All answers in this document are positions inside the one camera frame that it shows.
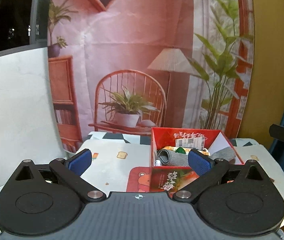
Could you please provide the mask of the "printed room backdrop poster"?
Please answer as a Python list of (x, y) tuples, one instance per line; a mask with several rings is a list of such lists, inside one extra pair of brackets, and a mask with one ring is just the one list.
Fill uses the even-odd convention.
[(50, 0), (47, 32), (65, 150), (92, 131), (237, 136), (253, 67), (253, 0)]

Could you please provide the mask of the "yellow panel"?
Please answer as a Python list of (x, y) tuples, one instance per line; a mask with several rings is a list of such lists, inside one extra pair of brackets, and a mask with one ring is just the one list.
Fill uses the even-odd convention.
[(284, 0), (253, 0), (254, 61), (238, 136), (270, 148), (284, 113)]

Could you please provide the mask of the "white marble board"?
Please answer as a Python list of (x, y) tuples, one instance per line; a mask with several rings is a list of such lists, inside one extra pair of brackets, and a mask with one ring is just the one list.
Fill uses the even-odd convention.
[(53, 113), (46, 48), (0, 57), (0, 186), (24, 159), (47, 164), (65, 152)]

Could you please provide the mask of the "white patterned table mat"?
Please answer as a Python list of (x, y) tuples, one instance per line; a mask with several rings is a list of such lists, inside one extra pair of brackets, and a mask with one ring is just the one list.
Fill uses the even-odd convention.
[[(284, 198), (284, 172), (262, 145), (254, 140), (251, 144), (249, 148), (258, 152), (254, 159), (275, 180), (275, 186)], [(144, 178), (151, 176), (151, 147), (148, 139), (137, 135), (91, 132), (80, 150), (85, 148), (91, 150), (93, 161), (81, 177), (107, 194), (111, 191), (135, 192), (138, 170), (143, 172)]]

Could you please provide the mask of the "red strawberry cardboard box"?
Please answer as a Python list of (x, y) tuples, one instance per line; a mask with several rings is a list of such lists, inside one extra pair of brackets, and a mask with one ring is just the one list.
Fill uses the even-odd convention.
[(210, 171), (215, 159), (244, 163), (221, 130), (153, 128), (149, 190), (173, 195)]

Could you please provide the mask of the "grey knitted cloth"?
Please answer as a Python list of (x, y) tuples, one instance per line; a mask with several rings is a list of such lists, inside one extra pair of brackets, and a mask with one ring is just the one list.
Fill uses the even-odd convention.
[(215, 159), (224, 159), (226, 161), (232, 161), (236, 157), (235, 150), (231, 147), (223, 148), (217, 152), (214, 152), (212, 155), (207, 155), (207, 152), (199, 151), (195, 148), (190, 149), (186, 154), (176, 153), (173, 150), (162, 148), (157, 152), (157, 160), (160, 161), (162, 166), (182, 166), (188, 167), (189, 161), (193, 158), (199, 157), (204, 160), (215, 160)]

